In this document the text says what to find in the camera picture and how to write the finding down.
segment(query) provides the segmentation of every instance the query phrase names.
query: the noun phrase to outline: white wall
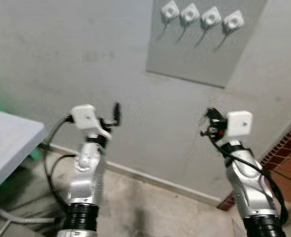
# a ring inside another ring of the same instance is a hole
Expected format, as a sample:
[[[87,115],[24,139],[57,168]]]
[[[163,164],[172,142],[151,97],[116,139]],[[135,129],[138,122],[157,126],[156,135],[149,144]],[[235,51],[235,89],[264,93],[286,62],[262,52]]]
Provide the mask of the white wall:
[[[119,101],[109,160],[224,198],[223,160],[195,139],[200,116],[208,105],[254,112],[258,156],[291,121],[291,0],[268,2],[224,90],[145,72],[151,11],[151,0],[0,0],[0,101],[47,124],[86,102],[109,115]],[[81,138],[67,127],[56,143]]]

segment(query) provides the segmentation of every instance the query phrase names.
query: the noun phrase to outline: white plug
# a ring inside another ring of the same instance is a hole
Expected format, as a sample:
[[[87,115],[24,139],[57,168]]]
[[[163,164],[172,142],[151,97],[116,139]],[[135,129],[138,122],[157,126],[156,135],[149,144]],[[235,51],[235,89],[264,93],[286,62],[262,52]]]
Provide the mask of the white plug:
[[[175,1],[172,0],[162,7],[161,13],[165,21],[170,22],[171,20],[179,16],[179,9]]]
[[[200,13],[198,12],[196,6],[193,3],[187,6],[180,13],[180,18],[186,25],[194,23],[199,17]]]
[[[201,16],[201,21],[206,29],[215,26],[221,19],[220,12],[216,6],[213,6]]]
[[[245,24],[244,17],[240,10],[233,12],[223,20],[223,26],[227,33],[231,33],[241,28]]]

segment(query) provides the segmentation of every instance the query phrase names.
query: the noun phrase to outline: concrete floor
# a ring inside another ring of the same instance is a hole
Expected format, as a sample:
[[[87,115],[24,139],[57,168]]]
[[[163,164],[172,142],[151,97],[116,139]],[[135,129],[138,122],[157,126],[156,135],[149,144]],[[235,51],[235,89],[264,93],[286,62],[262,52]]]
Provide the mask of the concrete floor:
[[[51,153],[53,162],[59,154]],[[48,191],[42,162],[26,160],[0,188],[0,207],[24,217],[61,216]],[[55,173],[58,189],[67,188],[72,160],[62,161]],[[4,220],[0,218],[0,228]],[[60,225],[11,225],[4,237],[54,237]],[[285,232],[291,237],[290,222]],[[213,206],[107,171],[98,218],[99,237],[245,237],[236,208],[223,212]]]

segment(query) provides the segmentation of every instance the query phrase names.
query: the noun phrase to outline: white table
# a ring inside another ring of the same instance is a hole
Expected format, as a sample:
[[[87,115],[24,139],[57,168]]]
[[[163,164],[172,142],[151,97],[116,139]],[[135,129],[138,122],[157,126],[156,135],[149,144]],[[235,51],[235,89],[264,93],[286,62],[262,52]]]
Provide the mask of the white table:
[[[22,163],[46,137],[43,123],[0,112],[0,184]],[[10,223],[52,223],[54,218],[20,218],[0,209],[0,216],[7,220],[0,236]]]

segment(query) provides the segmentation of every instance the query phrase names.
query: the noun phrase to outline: robotic arm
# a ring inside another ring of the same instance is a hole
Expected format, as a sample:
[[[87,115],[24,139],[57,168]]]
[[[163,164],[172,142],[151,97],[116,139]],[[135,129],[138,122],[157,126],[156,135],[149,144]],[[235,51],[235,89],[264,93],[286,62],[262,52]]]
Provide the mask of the robotic arm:
[[[120,125],[120,106],[114,107],[113,121],[104,122],[92,105],[76,106],[72,119],[85,137],[82,150],[75,157],[73,178],[67,195],[66,220],[57,237],[96,237],[97,216],[106,168],[104,149],[112,138],[112,126]]]
[[[234,111],[224,118],[219,111],[209,108],[206,116],[210,126],[201,135],[208,136],[225,158],[226,175],[234,189],[248,237],[286,237],[281,228],[288,217],[283,198],[282,218],[279,220],[273,195],[265,183],[265,177],[272,181],[269,173],[263,171],[251,150],[242,145],[250,134],[252,114]],[[280,192],[273,181],[271,184]]]

